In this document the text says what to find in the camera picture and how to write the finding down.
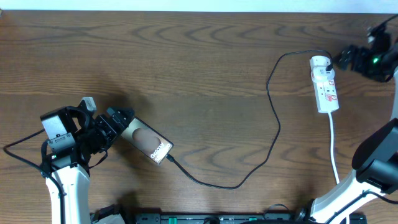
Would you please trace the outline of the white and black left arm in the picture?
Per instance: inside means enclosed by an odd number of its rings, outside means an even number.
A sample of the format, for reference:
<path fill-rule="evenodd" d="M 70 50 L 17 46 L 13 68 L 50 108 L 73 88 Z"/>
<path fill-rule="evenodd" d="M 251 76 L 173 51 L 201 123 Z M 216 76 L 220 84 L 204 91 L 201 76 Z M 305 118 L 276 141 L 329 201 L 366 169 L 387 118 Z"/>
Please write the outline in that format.
<path fill-rule="evenodd" d="M 85 103 L 41 116 L 48 139 L 41 149 L 54 223 L 91 223 L 88 205 L 90 159 L 108 149 L 134 118 L 131 108 L 110 107 L 96 118 Z"/>

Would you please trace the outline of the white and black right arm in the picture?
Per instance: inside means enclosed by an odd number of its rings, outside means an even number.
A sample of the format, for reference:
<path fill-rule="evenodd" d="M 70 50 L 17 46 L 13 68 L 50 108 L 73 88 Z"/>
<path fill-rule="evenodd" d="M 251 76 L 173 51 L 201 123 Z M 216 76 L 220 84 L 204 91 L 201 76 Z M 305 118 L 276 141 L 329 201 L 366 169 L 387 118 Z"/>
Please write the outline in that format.
<path fill-rule="evenodd" d="M 344 70 L 378 82 L 397 80 L 397 44 L 373 44 L 370 49 L 350 45 L 333 59 Z M 341 223 L 365 203 L 397 190 L 397 105 L 391 120 L 357 148 L 352 170 L 327 194 L 316 198 L 295 216 L 296 222 Z"/>

